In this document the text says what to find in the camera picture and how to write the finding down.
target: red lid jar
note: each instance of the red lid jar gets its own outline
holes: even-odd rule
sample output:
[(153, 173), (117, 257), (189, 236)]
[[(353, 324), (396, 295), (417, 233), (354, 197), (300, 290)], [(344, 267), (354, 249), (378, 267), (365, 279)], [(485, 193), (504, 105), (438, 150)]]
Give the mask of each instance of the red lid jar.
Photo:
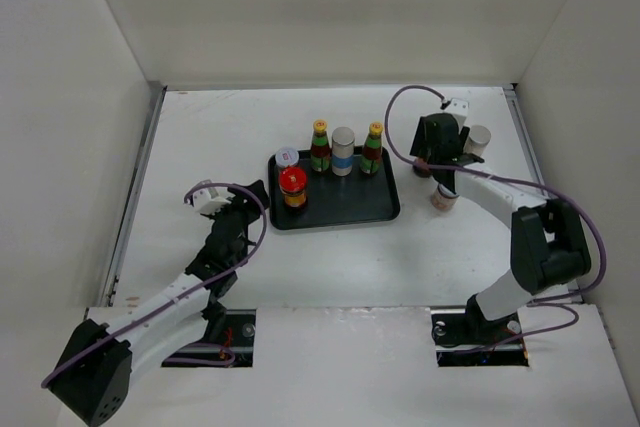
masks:
[(286, 206), (302, 209), (307, 205), (307, 174), (300, 167), (287, 167), (278, 177)]

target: white table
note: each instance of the white table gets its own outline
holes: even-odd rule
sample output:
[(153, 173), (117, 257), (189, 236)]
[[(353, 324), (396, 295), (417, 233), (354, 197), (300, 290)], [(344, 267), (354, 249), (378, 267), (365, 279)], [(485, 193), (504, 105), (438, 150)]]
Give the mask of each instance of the white table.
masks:
[[(637, 427), (596, 308), (576, 308), (527, 341), (528, 368), (438, 368), (424, 307), (258, 309), (252, 368), (155, 369), (106, 425)], [(520, 311), (525, 330), (567, 317)], [(82, 425), (63, 407), (57, 427)]]
[[(135, 306), (160, 291), (202, 247), (210, 223), (182, 204), (196, 182), (266, 183), (269, 157), (284, 145), (309, 148), (317, 118), (328, 121), (329, 131), (350, 126), (362, 142), (369, 123), (383, 119), (396, 89), (168, 93), (114, 305)], [(467, 125), (491, 130), (485, 157), (496, 172), (531, 179), (502, 88), (441, 91), (469, 101)], [(400, 149), (408, 154), (419, 116), (438, 108), (438, 99), (425, 92), (400, 97), (391, 121)], [(509, 268), (510, 237), (502, 224), (466, 199), (450, 213), (437, 212), (429, 202), (435, 182), (417, 178), (395, 158), (392, 163), (402, 204), (395, 221), (288, 233), (269, 226), (263, 248), (239, 272), (223, 303), (229, 308), (459, 305)], [(254, 235), (258, 224), (251, 228)]]
[[(395, 90), (169, 93), (120, 272), (120, 307), (92, 309), (91, 317), (108, 321), (138, 305), (192, 260), (210, 228), (182, 205), (193, 184), (266, 181), (270, 155), (283, 145), (308, 148), (319, 117), (330, 130), (352, 127), (361, 141)], [(485, 157), (496, 172), (531, 179), (501, 88), (441, 90), (470, 102), (468, 125), (491, 130)], [(404, 152), (418, 117), (438, 106), (424, 92), (400, 98), (391, 132)], [(464, 199), (450, 213), (435, 211), (434, 182), (392, 162), (402, 204), (395, 221), (288, 233), (269, 226), (263, 249), (223, 299), (229, 308), (258, 307), (253, 368), (156, 369), (109, 425), (637, 427), (593, 306), (576, 306), (576, 326), (528, 340), (529, 368), (437, 367), (424, 306), (463, 304), (502, 275), (509, 232)], [(385, 306), (392, 308), (375, 308)], [(520, 310), (525, 331), (566, 317)], [(58, 427), (80, 425), (63, 408)]]

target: jar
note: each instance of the jar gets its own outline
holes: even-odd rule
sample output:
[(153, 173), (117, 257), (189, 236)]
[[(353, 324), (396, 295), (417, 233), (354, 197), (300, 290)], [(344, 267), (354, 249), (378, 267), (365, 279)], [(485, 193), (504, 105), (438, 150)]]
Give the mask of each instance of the jar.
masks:
[(349, 127), (338, 127), (331, 135), (331, 170), (339, 177), (351, 173), (356, 134)]
[(491, 140), (491, 131), (483, 125), (472, 125), (469, 129), (467, 141), (464, 144), (465, 154), (475, 154), (482, 157), (484, 149)]
[(453, 208), (458, 197), (460, 197), (458, 194), (454, 194), (444, 185), (438, 184), (438, 188), (431, 196), (431, 203), (436, 209), (446, 212)]
[(287, 167), (278, 177), (284, 204), (293, 211), (300, 211), (307, 205), (307, 174), (300, 167)]
[(297, 167), (300, 162), (300, 154), (293, 147), (282, 147), (276, 152), (275, 158), (279, 172), (287, 167)]

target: label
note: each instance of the label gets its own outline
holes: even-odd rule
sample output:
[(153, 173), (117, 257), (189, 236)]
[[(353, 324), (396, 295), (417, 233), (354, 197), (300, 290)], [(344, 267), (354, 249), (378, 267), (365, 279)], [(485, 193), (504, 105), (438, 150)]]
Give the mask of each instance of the label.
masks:
[(360, 159), (360, 169), (365, 174), (375, 174), (380, 168), (380, 159), (378, 160), (369, 160), (365, 157)]
[(339, 145), (337, 143), (333, 143), (332, 152), (334, 157), (340, 157), (341, 159), (348, 159), (353, 156), (353, 144), (350, 145)]
[(318, 145), (322, 147), (323, 145), (327, 145), (329, 143), (329, 139), (326, 135), (314, 135), (311, 139), (311, 143), (313, 145)]
[(324, 172), (331, 165), (331, 157), (323, 158), (311, 156), (311, 168), (316, 172)]
[(366, 142), (364, 143), (367, 147), (371, 147), (372, 149), (379, 149), (382, 146), (381, 139), (372, 139), (371, 137), (367, 137)]
[(304, 205), (307, 201), (307, 193), (303, 190), (299, 194), (295, 195), (284, 195), (284, 203), (289, 207), (298, 208)]
[(338, 169), (348, 169), (353, 165), (353, 156), (347, 157), (346, 159), (336, 157), (335, 155), (331, 158), (331, 163), (334, 167)]

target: white can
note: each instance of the white can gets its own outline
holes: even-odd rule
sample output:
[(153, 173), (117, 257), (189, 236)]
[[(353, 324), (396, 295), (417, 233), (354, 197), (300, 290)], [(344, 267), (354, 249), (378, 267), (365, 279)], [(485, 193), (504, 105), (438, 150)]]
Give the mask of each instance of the white can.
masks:
[(349, 127), (338, 127), (331, 135), (331, 170), (344, 177), (353, 168), (353, 146), (356, 134)]
[(475, 154), (482, 157), (484, 149), (491, 140), (491, 131), (483, 125), (472, 125), (469, 129), (469, 136), (464, 144), (465, 154)]
[(458, 197), (460, 197), (458, 194), (454, 194), (444, 185), (438, 184), (438, 188), (431, 196), (431, 203), (436, 209), (446, 212), (453, 208)]
[(276, 152), (276, 165), (282, 172), (287, 167), (296, 167), (300, 161), (300, 154), (293, 147), (283, 147)]

